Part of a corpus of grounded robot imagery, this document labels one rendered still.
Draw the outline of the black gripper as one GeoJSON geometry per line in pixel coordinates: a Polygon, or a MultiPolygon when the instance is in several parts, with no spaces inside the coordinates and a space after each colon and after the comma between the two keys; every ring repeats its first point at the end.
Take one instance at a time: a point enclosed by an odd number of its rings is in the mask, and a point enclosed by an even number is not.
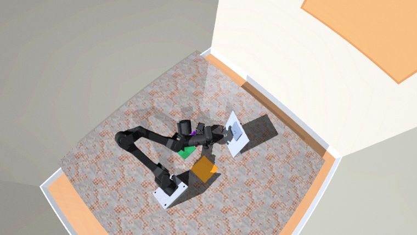
{"type": "Polygon", "coordinates": [[[212,133],[211,126],[206,126],[203,133],[203,135],[196,133],[192,135],[193,147],[203,146],[203,149],[209,149],[208,145],[212,146],[224,137],[224,135],[212,133]]]}

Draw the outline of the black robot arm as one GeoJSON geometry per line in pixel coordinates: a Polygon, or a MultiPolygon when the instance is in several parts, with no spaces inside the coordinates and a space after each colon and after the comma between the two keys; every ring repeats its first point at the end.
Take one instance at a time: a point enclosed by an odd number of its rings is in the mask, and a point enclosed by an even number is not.
{"type": "Polygon", "coordinates": [[[142,151],[139,150],[139,148],[136,147],[134,142],[143,137],[153,142],[162,144],[175,153],[178,153],[180,150],[185,151],[184,147],[193,146],[193,137],[190,135],[191,121],[181,120],[177,123],[177,126],[178,133],[176,132],[173,137],[162,136],[158,133],[145,129],[142,126],[137,126],[126,131],[120,131],[115,135],[115,141],[119,147],[133,154],[133,156],[149,168],[155,175],[155,182],[168,196],[171,196],[178,188],[176,183],[170,179],[170,174],[168,173],[169,171],[160,163],[156,164],[151,161],[142,151]]]}

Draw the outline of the orange flat square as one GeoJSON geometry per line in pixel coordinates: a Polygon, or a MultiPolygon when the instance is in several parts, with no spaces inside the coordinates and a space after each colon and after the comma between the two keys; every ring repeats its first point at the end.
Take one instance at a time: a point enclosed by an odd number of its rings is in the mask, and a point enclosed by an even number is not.
{"type": "Polygon", "coordinates": [[[191,170],[205,183],[218,168],[203,156],[191,170]]]}

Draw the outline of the green flat square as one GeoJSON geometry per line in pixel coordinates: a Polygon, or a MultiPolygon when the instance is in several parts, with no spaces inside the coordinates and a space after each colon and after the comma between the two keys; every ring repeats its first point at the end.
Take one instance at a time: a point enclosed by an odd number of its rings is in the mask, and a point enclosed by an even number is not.
{"type": "Polygon", "coordinates": [[[178,152],[178,154],[185,160],[190,153],[195,149],[195,147],[190,146],[190,147],[184,147],[185,151],[180,150],[178,152]]]}

